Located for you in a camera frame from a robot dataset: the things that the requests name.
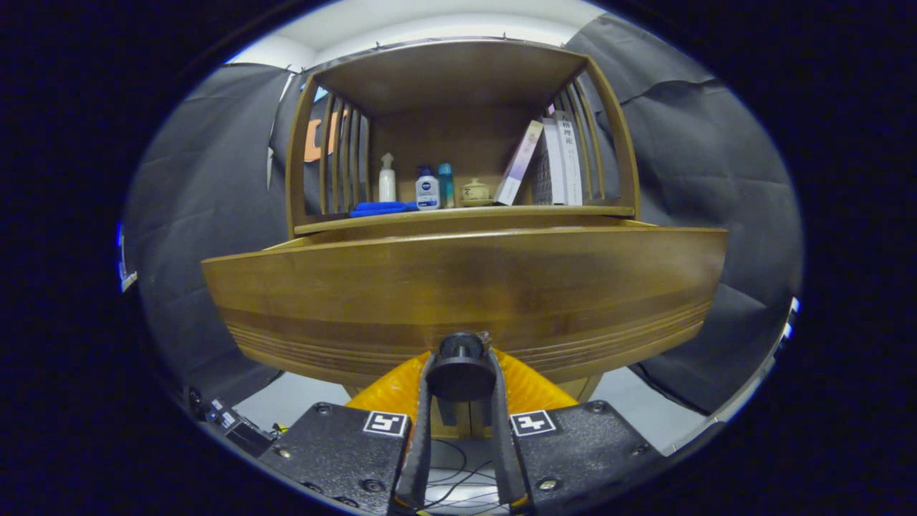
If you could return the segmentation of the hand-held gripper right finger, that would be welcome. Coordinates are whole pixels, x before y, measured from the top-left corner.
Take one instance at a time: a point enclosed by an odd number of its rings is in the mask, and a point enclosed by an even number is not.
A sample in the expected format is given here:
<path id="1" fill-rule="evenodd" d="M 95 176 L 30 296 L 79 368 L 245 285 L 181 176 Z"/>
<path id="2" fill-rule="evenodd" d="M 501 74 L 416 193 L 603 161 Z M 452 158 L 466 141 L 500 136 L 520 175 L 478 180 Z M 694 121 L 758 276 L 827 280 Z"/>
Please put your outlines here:
<path id="1" fill-rule="evenodd" d="M 489 350 L 491 444 L 512 515 L 577 515 L 661 473 L 666 460 L 607 401 L 579 403 L 520 360 Z"/>

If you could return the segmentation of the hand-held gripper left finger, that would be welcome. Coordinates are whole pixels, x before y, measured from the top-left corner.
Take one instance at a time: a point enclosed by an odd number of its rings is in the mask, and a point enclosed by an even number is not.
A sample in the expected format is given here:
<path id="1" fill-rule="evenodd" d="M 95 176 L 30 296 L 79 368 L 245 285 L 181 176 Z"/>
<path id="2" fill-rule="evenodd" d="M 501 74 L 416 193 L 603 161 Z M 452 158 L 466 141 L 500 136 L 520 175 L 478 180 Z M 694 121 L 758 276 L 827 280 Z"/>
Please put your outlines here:
<path id="1" fill-rule="evenodd" d="M 413 515 L 431 461 L 430 352 L 406 360 L 345 405 L 317 402 L 259 457 L 272 474 L 360 515 Z"/>

